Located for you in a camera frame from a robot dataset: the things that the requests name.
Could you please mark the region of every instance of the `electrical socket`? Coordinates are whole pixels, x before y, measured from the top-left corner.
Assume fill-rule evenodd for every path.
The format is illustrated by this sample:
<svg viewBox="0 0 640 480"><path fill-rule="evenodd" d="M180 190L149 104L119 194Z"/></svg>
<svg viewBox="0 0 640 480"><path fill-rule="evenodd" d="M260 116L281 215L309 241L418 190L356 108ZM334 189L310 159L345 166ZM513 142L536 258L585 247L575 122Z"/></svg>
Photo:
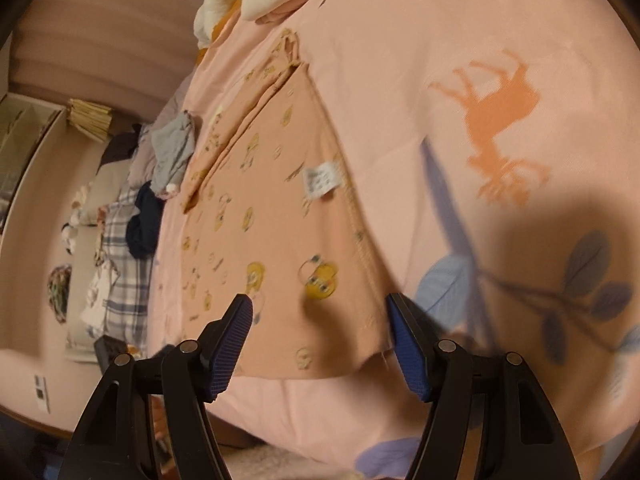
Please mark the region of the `electrical socket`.
<svg viewBox="0 0 640 480"><path fill-rule="evenodd" d="M36 402L38 403L38 409L44 413L50 413L49 411L49 396L47 395L47 381L44 376L34 376L36 384Z"/></svg>

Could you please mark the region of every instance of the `plaid shirt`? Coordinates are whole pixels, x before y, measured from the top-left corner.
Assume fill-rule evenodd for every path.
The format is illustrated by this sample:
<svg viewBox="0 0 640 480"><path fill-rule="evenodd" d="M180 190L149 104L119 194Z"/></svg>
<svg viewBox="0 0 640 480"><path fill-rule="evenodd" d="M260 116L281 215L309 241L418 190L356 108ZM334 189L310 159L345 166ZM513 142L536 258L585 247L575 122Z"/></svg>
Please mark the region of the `plaid shirt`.
<svg viewBox="0 0 640 480"><path fill-rule="evenodd" d="M139 212L135 206L138 191L125 186L118 201L110 204L105 220L102 249L120 273L107 301L105 333L136 346L144 354L153 256L135 259L126 240L127 223Z"/></svg>

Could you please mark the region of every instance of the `blue gripper pad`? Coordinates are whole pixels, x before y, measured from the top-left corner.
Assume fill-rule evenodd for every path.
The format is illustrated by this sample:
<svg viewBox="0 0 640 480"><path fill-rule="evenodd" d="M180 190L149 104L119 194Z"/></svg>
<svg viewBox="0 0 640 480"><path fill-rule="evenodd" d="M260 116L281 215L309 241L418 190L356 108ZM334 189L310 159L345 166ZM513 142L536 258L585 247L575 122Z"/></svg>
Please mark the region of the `blue gripper pad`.
<svg viewBox="0 0 640 480"><path fill-rule="evenodd" d="M254 318L254 307L244 294L238 294L219 321L214 322L214 333L204 342L202 361L209 369L209 398L213 402L224 392L236 368L238 357ZM208 356L206 349L212 349Z"/></svg>
<svg viewBox="0 0 640 480"><path fill-rule="evenodd" d="M390 297L386 299L386 307L391 323L396 357L404 375L404 381L422 402L427 402L431 394L431 387L426 368L426 357L409 330L403 315L398 310L398 306Z"/></svg>

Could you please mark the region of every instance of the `care label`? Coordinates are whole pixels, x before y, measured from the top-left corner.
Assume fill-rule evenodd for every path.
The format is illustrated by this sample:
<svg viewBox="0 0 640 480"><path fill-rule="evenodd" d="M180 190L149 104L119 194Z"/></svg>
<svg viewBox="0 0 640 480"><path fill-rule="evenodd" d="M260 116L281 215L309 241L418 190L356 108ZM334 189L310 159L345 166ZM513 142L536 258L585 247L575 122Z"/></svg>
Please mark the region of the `care label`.
<svg viewBox="0 0 640 480"><path fill-rule="evenodd" d="M342 185L340 166L336 162L323 162L316 168L305 168L302 180L307 199L315 200Z"/></svg>

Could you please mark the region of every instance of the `pink blanket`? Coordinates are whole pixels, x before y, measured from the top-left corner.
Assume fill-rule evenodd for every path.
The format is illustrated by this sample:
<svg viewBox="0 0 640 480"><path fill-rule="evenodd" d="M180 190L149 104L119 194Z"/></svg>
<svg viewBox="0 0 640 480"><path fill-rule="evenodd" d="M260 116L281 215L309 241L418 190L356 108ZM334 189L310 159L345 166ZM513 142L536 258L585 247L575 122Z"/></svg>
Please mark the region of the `pink blanket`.
<svg viewBox="0 0 640 480"><path fill-rule="evenodd" d="M282 24L229 26L187 96L203 124L294 30L398 289L445 328L524 355L577 456L638 421L640 54L605 0L309 0ZM150 351L180 338L182 223L169 203ZM404 476L424 408L389 362L312 386L235 378L212 411Z"/></svg>

